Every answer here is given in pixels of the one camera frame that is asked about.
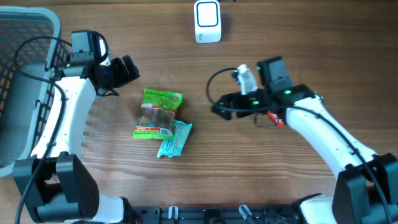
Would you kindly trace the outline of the red Nescafe stick sachet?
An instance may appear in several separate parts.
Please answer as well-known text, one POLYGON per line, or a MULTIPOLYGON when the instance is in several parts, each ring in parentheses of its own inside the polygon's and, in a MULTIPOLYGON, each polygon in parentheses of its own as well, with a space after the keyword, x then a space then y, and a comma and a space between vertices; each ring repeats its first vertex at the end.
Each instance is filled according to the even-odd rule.
POLYGON ((279 118, 278 114, 272 113, 270 111, 267 112, 268 117, 274 122, 274 124, 278 127, 281 128, 285 125, 284 121, 279 118))

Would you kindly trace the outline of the green snack bag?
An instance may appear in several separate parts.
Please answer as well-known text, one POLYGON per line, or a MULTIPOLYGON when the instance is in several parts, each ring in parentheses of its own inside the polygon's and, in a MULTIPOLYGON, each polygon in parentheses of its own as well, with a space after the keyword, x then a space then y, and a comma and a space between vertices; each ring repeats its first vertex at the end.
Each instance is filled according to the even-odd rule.
POLYGON ((171 91, 144 89, 140 114, 134 128, 134 139, 174 138, 174 118, 183 95, 171 91))

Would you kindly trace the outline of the mint green pack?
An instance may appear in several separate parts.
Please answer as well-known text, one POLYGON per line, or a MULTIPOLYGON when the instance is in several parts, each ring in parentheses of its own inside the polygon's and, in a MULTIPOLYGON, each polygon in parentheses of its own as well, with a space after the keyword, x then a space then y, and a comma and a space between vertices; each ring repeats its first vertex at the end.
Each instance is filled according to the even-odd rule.
POLYGON ((171 158, 182 155, 183 147, 192 129, 192 124, 174 120, 172 127, 174 129, 174 138, 171 140, 163 140, 157 153, 157 158, 161 158, 162 156, 171 158))

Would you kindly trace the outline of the green white carton box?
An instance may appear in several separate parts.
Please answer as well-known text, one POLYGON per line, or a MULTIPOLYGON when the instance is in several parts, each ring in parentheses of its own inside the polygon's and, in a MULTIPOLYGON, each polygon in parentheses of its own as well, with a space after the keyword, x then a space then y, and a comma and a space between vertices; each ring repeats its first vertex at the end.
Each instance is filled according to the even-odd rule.
POLYGON ((321 95, 319 95, 316 91, 314 92, 314 94, 315 94, 315 96, 316 96, 319 100, 322 100, 322 99, 323 99, 323 97, 322 97, 321 95))

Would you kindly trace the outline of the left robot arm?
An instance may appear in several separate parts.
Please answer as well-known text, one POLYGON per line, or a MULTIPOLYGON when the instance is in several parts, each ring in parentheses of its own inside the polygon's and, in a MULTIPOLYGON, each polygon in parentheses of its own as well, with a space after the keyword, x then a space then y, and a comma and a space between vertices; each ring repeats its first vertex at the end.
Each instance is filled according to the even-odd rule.
POLYGON ((81 142, 95 99, 117 95, 117 88, 137 79, 129 56, 109 59, 104 36, 92 30, 72 33, 72 52, 48 79, 54 96, 42 136, 27 159, 16 161, 12 174, 36 223, 140 223, 124 197, 99 192, 81 162, 81 142))

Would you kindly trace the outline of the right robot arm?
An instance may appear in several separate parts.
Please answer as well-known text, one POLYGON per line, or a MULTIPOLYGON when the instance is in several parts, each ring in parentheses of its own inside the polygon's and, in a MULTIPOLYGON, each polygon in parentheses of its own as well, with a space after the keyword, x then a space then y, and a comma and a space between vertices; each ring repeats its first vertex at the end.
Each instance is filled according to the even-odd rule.
POLYGON ((397 221, 397 158, 379 155, 351 135, 326 110, 319 94, 294 85, 284 59, 231 68, 240 90, 212 101, 212 112, 230 120, 268 114, 275 124, 299 133, 326 162, 336 178, 331 197, 316 194, 291 207, 293 223, 395 223, 397 221))

